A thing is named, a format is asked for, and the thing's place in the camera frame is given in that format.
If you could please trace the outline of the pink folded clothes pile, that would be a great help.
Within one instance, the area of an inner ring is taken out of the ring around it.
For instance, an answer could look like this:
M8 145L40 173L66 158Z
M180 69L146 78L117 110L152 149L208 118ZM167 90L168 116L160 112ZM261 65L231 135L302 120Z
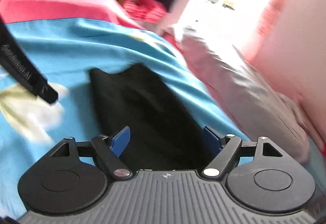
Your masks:
M164 5L156 0L125 0L123 8L132 20L152 32L167 14Z

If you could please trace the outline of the blue floral bed sheet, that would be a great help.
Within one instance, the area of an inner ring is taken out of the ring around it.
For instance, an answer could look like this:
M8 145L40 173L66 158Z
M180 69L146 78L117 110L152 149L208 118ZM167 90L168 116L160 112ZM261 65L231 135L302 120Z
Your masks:
M41 73L69 90L61 101L60 121L47 128L53 142L100 134L90 96L90 68L115 73L137 62L162 78L199 126L241 136L178 49L142 30L116 0L1 0L1 16Z

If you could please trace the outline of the grey pink blanket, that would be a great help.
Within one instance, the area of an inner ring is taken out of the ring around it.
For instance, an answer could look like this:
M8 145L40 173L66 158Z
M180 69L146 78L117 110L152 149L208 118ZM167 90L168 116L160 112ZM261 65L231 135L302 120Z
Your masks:
M225 36L172 27L162 37L178 49L188 68L250 140L268 137L297 162L308 161L307 127L299 106L275 91Z

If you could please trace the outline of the black pants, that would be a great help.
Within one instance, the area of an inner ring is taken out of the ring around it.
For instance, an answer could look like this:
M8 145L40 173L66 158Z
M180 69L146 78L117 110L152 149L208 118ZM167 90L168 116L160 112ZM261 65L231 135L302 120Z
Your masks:
M132 172L201 170L212 161L202 128L145 65L135 64L117 74L93 68L89 78L101 132L113 136L130 128L130 142L120 159Z

